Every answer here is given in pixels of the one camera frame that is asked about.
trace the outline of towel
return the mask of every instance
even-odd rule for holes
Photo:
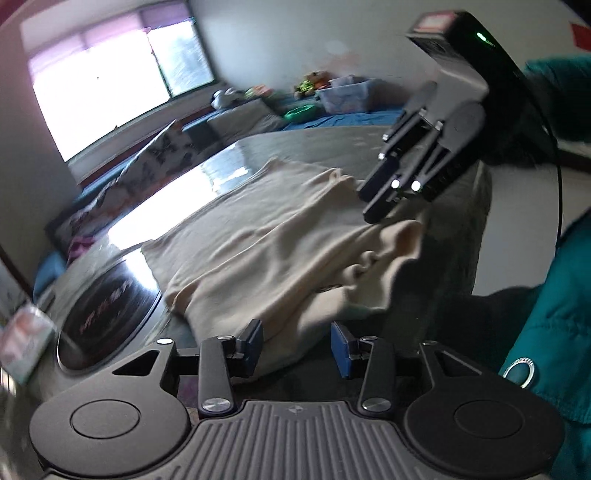
[[[330,322],[387,309],[396,273],[420,254],[422,223],[368,225],[357,185],[338,168],[272,158],[142,252],[198,341],[260,319],[255,377],[265,375],[299,360]]]

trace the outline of toy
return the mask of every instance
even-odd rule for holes
[[[317,90],[329,87],[328,72],[311,72],[304,77],[302,83],[294,86],[294,97],[296,100],[301,100],[304,97],[313,96]]]
[[[244,100],[244,95],[234,88],[229,88],[225,92],[218,90],[213,94],[212,107],[216,110],[223,110],[242,100]]]
[[[272,88],[269,88],[267,85],[255,85],[246,91],[244,97],[249,99],[255,97],[269,97],[271,95],[273,95]]]

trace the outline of metal screw head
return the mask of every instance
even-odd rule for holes
[[[361,404],[361,406],[364,410],[373,413],[382,413],[389,410],[392,404],[385,398],[368,398]]]
[[[225,398],[208,398],[201,406],[204,410],[212,413],[223,413],[230,410],[231,405],[230,401]]]

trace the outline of blue bedsheet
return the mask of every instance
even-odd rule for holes
[[[402,114],[401,108],[368,113],[348,113],[317,118],[305,124],[289,124],[283,130],[318,127],[352,127],[355,125],[392,125]]]

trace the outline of robotic arm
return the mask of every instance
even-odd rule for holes
[[[468,12],[423,15],[407,37],[440,66],[384,134],[379,164],[359,189],[368,223],[382,220],[406,197],[434,200],[474,162],[529,138],[542,155],[552,145],[542,122],[524,119],[536,99],[521,71],[492,34]]]

